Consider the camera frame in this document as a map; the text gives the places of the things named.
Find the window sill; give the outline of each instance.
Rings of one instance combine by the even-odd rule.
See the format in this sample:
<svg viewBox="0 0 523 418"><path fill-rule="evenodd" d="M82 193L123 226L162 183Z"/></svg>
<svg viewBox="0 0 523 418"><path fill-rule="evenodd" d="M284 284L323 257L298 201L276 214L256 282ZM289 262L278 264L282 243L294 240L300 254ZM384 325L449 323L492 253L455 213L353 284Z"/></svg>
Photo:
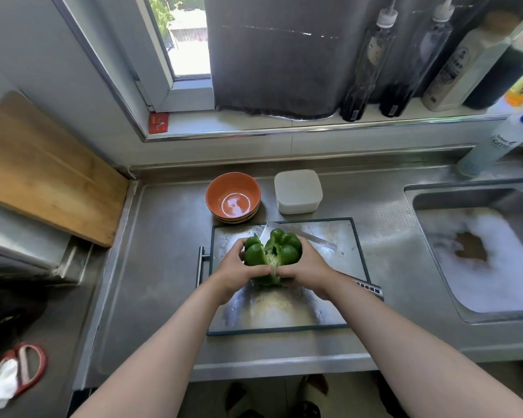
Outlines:
<svg viewBox="0 0 523 418"><path fill-rule="evenodd" d="M297 121L267 116L249 116L235 111L177 112L171 113L169 116L168 132L149 134L145 142L236 138L297 132L504 120L516 112L523 112L523 105L511 107L503 100L484 111L461 107L457 110L432 112L424 107L419 98L411 100L411 103L400 118L390 119L384 117L380 113L378 105L371 104L366 109L363 119L354 123L344 121L338 113L335 113L328 119Z"/></svg>

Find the window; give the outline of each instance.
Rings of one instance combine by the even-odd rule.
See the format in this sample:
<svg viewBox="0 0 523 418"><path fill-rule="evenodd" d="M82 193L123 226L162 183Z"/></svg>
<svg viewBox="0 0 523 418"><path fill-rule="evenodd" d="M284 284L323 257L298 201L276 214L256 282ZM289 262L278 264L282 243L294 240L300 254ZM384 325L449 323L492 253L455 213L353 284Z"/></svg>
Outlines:
<svg viewBox="0 0 523 418"><path fill-rule="evenodd" d="M213 110L203 0L97 0L150 110Z"/></svg>
<svg viewBox="0 0 523 418"><path fill-rule="evenodd" d="M209 77L203 0L148 0L175 80Z"/></svg>

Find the white bottle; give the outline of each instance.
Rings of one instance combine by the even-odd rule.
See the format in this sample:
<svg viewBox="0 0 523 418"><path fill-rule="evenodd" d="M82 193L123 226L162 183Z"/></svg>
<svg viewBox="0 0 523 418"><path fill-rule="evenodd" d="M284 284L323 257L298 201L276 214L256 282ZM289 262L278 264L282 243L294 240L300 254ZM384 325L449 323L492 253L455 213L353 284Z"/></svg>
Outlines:
<svg viewBox="0 0 523 418"><path fill-rule="evenodd" d="M498 126L488 140L465 155L457 163L457 171L467 177L476 177L522 142L523 115L514 114Z"/></svg>
<svg viewBox="0 0 523 418"><path fill-rule="evenodd" d="M513 13L495 10L470 31L432 81L422 104L431 111L458 108L523 31Z"/></svg>

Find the tree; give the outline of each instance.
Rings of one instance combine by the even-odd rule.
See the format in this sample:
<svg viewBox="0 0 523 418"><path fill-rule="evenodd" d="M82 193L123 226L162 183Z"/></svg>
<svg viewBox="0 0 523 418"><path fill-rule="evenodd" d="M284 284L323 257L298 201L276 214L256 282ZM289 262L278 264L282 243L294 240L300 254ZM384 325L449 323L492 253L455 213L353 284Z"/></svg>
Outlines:
<svg viewBox="0 0 523 418"><path fill-rule="evenodd" d="M168 5L170 6L171 9L205 10L205 4L203 3L203 0L167 0L167 1L168 1Z"/></svg>
<svg viewBox="0 0 523 418"><path fill-rule="evenodd" d="M173 15L171 14L170 9L165 0L149 0L151 5L151 10L153 10L153 15L155 16L155 21L159 27L160 34L165 36L168 34L167 25L168 22L174 20Z"/></svg>

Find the white plastic container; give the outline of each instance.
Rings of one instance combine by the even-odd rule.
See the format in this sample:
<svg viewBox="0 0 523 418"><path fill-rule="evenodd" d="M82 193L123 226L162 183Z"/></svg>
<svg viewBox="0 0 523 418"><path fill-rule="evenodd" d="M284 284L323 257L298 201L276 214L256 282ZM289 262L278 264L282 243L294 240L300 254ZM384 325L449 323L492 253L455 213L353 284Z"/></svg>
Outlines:
<svg viewBox="0 0 523 418"><path fill-rule="evenodd" d="M467 177L476 177L522 142L523 114L514 114L498 126L492 136L459 160L457 171Z"/></svg>
<svg viewBox="0 0 523 418"><path fill-rule="evenodd" d="M275 196L281 214L304 214L318 209L323 198L314 170L291 170L275 176Z"/></svg>
<svg viewBox="0 0 523 418"><path fill-rule="evenodd" d="M488 13L470 31L432 81L422 104L431 111L458 108L523 31L523 21L503 10Z"/></svg>

